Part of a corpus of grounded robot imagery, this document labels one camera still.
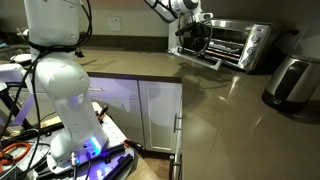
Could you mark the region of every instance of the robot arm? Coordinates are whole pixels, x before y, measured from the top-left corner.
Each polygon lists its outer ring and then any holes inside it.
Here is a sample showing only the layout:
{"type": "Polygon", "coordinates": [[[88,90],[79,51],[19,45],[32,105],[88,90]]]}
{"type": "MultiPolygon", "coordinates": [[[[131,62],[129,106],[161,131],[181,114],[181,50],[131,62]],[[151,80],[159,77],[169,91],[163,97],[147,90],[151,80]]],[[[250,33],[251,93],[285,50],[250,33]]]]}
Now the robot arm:
{"type": "Polygon", "coordinates": [[[187,23],[201,22],[213,17],[202,13],[200,0],[144,0],[166,23],[185,15],[187,23]]]}
{"type": "MultiPolygon", "coordinates": [[[[188,23],[200,22],[203,15],[200,0],[144,0],[165,22],[171,23],[185,15],[188,23]]],[[[32,61],[41,49],[53,45],[71,46],[79,38],[80,0],[24,0],[31,45],[32,61]]],[[[74,50],[53,51],[42,57],[35,72],[36,79],[55,105],[65,129],[52,140],[48,156],[49,169],[59,174],[70,169],[71,152],[98,156],[108,138],[97,121],[88,93],[89,77],[73,61],[74,50]]]]}

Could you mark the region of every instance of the electrical outlet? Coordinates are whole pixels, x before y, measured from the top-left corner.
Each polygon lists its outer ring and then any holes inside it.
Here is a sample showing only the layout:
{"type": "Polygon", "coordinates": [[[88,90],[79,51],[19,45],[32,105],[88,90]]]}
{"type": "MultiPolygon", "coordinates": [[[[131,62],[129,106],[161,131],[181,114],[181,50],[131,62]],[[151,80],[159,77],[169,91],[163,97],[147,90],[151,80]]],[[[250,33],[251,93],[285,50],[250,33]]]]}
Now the electrical outlet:
{"type": "Polygon", "coordinates": [[[118,17],[108,17],[109,31],[121,31],[121,21],[118,17]]]}

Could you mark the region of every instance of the beige countertop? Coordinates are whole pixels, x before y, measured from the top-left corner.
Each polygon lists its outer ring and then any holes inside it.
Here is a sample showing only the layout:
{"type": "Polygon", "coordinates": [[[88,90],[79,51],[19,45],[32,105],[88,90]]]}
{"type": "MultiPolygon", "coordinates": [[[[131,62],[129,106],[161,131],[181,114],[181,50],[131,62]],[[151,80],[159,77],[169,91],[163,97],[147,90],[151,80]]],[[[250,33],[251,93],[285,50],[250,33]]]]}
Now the beige countertop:
{"type": "Polygon", "coordinates": [[[261,100],[271,76],[166,53],[83,52],[76,61],[88,72],[182,78],[184,179],[320,179],[319,88],[300,114],[286,115],[261,100]]]}

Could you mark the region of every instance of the electric kettle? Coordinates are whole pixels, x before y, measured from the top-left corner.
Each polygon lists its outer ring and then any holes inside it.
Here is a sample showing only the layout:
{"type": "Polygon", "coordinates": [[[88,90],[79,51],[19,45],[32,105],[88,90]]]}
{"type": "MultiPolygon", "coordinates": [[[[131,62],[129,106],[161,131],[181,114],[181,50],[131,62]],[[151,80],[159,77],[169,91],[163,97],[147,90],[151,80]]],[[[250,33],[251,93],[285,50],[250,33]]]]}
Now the electric kettle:
{"type": "Polygon", "coordinates": [[[279,66],[262,94],[270,107],[287,113],[303,109],[320,82],[320,60],[290,55],[279,66]]]}

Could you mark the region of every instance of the cabinet door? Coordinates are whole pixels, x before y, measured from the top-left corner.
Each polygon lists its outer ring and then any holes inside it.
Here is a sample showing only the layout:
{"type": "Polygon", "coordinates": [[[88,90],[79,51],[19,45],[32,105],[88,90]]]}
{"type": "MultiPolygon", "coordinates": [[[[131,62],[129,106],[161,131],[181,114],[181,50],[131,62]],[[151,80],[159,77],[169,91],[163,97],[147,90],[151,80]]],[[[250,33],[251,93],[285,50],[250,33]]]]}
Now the cabinet door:
{"type": "Polygon", "coordinates": [[[118,99],[101,96],[91,96],[92,101],[98,102],[100,106],[108,105],[108,112],[112,120],[124,133],[124,135],[144,145],[141,110],[139,100],[118,99]]]}
{"type": "Polygon", "coordinates": [[[175,153],[175,115],[179,112],[182,85],[139,81],[142,122],[147,150],[175,153]]]}
{"type": "Polygon", "coordinates": [[[136,80],[90,77],[90,96],[139,100],[136,80]]]}
{"type": "Polygon", "coordinates": [[[172,179],[179,180],[182,178],[182,101],[180,102],[180,110],[176,119],[177,146],[174,155],[174,164],[172,179]]]}
{"type": "MultiPolygon", "coordinates": [[[[19,103],[23,105],[27,99],[29,98],[30,93],[29,92],[21,92],[19,96],[19,103]]],[[[39,104],[39,110],[40,110],[40,119],[45,117],[48,114],[51,114],[56,111],[53,103],[49,100],[47,94],[45,93],[37,93],[37,100],[39,104]]],[[[53,118],[54,116],[57,116],[57,114],[53,114],[51,116],[46,117],[46,119],[53,118]]],[[[36,124],[37,121],[37,110],[35,107],[35,104],[31,107],[28,115],[27,120],[30,122],[30,124],[36,124]]]]}

